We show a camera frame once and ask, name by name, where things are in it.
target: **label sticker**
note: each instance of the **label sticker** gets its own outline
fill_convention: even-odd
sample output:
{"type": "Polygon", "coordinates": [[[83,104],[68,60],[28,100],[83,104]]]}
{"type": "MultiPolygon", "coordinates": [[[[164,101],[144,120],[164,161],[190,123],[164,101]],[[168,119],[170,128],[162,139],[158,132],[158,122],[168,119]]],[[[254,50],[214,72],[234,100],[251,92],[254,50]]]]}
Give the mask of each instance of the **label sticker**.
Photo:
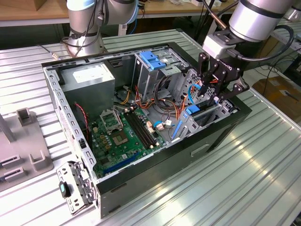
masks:
{"type": "Polygon", "coordinates": [[[102,78],[107,73],[103,66],[97,66],[73,73],[77,83],[102,78]]]}

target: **blue button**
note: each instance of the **blue button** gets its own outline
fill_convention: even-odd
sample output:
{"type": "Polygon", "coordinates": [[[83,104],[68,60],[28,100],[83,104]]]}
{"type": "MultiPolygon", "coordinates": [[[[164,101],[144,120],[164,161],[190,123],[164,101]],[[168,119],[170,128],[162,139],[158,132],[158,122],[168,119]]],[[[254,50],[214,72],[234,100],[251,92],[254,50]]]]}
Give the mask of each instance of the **blue button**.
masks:
{"type": "Polygon", "coordinates": [[[64,192],[64,191],[65,191],[65,186],[61,185],[61,192],[64,192]]]}

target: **slotted aluminum surface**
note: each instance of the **slotted aluminum surface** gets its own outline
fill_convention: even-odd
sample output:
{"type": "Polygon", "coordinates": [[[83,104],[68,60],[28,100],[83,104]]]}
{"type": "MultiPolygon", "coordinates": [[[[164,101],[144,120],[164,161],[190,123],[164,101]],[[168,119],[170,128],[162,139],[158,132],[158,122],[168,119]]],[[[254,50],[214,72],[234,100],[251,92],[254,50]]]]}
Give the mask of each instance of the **slotted aluminum surface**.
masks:
{"type": "MultiPolygon", "coordinates": [[[[301,33],[301,21],[290,22],[290,21],[287,21],[286,19],[281,19],[281,21],[278,25],[290,26],[293,29],[295,37],[297,34],[301,33]]],[[[281,41],[284,44],[286,44],[288,39],[290,38],[288,31],[285,29],[277,29],[271,33],[271,36],[278,39],[279,41],[281,41]]],[[[293,50],[297,50],[298,53],[301,54],[301,42],[299,40],[295,39],[295,41],[292,43],[290,48],[293,50]]]]}
{"type": "MultiPolygon", "coordinates": [[[[170,41],[198,58],[200,46],[176,30],[104,39],[109,51],[170,41]]],[[[215,151],[102,220],[94,207],[72,217],[55,172],[71,151],[40,66],[50,60],[39,47],[0,51],[0,112],[35,111],[55,166],[0,193],[1,225],[290,225],[301,211],[301,130],[248,91],[239,97],[252,113],[215,151]]]]}

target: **blue pcie slot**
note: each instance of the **blue pcie slot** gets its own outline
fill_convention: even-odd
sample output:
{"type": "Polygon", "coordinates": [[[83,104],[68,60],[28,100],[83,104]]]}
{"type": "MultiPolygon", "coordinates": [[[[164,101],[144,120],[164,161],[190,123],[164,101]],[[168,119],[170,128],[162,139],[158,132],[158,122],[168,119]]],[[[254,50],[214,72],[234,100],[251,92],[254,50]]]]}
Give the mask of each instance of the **blue pcie slot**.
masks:
{"type": "Polygon", "coordinates": [[[119,169],[119,168],[121,168],[121,167],[127,165],[128,163],[134,161],[134,160],[136,159],[136,157],[137,157],[138,154],[139,154],[139,152],[137,152],[136,154],[134,154],[132,157],[130,157],[130,158],[128,158],[128,159],[125,159],[124,161],[122,161],[122,162],[120,162],[120,163],[117,163],[116,165],[111,166],[111,167],[105,169],[105,170],[103,171],[103,173],[104,173],[104,174],[106,174],[106,173],[111,173],[112,171],[115,171],[115,170],[117,170],[117,169],[119,169]]]}

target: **blue plastic clip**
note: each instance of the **blue plastic clip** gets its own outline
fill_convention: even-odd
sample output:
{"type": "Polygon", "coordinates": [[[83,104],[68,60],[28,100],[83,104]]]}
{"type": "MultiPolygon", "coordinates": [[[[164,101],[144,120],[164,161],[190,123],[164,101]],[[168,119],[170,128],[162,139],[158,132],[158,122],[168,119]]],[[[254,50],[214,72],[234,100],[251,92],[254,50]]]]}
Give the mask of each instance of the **blue plastic clip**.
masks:
{"type": "Polygon", "coordinates": [[[158,56],[153,54],[151,51],[141,52],[140,57],[147,63],[148,66],[150,66],[152,70],[166,67],[166,64],[162,63],[158,59],[158,56]]]}

